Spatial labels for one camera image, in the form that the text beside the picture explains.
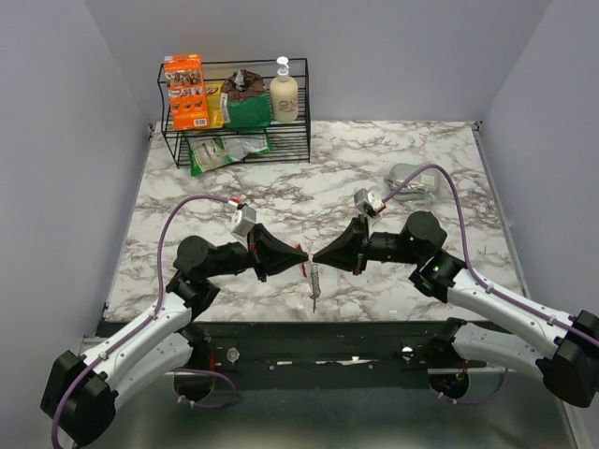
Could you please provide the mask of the red carabiner keyring with chain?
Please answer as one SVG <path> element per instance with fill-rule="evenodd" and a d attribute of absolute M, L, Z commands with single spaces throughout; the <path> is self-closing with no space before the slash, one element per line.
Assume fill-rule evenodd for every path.
<path fill-rule="evenodd" d="M 319 266 L 315 264 L 312 257 L 299 264 L 301 276 L 306 280 L 309 286 L 309 299 L 312 301 L 312 311 L 316 313 L 317 300 L 321 296 Z"/>

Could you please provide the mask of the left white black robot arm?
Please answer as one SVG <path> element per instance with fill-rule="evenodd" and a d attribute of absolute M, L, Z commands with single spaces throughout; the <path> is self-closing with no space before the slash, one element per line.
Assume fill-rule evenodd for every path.
<path fill-rule="evenodd" d="M 147 311 L 86 355 L 66 351 L 54 360 L 40 402 L 52 420 L 52 446 L 59 447 L 61 432 L 78 447 L 92 443 L 110 426 L 126 392 L 144 379 L 206 362 L 206 344 L 183 331 L 218 295 L 212 277 L 251 269 L 264 282 L 308 258 L 262 224 L 243 243 L 215 246 L 199 236 L 185 238 L 173 263 L 175 275 L 160 283 L 159 297 Z"/>

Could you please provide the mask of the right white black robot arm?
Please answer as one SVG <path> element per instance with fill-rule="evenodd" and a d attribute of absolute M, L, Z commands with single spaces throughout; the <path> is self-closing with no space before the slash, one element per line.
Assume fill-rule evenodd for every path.
<path fill-rule="evenodd" d="M 591 406 L 598 391 L 598 318 L 571 315 L 493 285 L 443 248 L 447 233 L 427 211 L 412 213 L 398 234 L 371 232 L 359 216 L 327 247 L 317 264 L 355 275 L 369 262 L 413 264 L 410 282 L 423 295 L 472 311 L 501 328 L 459 324 L 431 342 L 431 357 L 449 367 L 460 359 L 485 361 L 540 380 L 557 398 Z"/>

